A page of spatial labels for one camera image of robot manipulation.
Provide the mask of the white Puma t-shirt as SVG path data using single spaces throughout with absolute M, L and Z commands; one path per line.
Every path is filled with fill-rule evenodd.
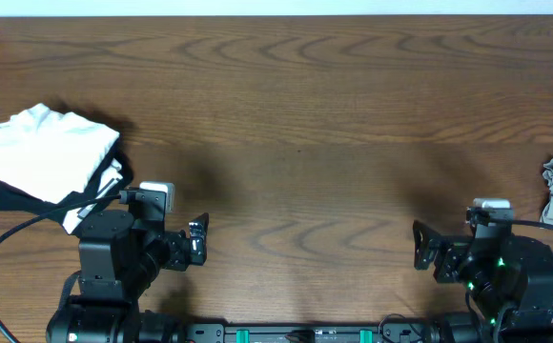
M 83 192 L 120 133 L 42 103 L 0 123 L 0 181 L 58 203 Z

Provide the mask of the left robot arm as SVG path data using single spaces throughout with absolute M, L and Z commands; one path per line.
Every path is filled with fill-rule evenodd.
M 184 342 L 174 317 L 139 310 L 138 301 L 161 270 L 184 272 L 207 259 L 209 214 L 189 231 L 166 232 L 160 221 L 143 221 L 112 210 L 82 222 L 80 271 L 72 274 L 46 329 L 50 343 Z

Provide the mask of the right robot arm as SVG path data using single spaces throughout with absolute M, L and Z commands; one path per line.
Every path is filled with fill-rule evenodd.
M 437 282 L 466 288 L 475 309 L 444 316 L 426 342 L 553 342 L 553 252 L 512 233 L 511 223 L 472 222 L 470 236 L 442 235 L 413 224 L 414 267 L 435 266 Z

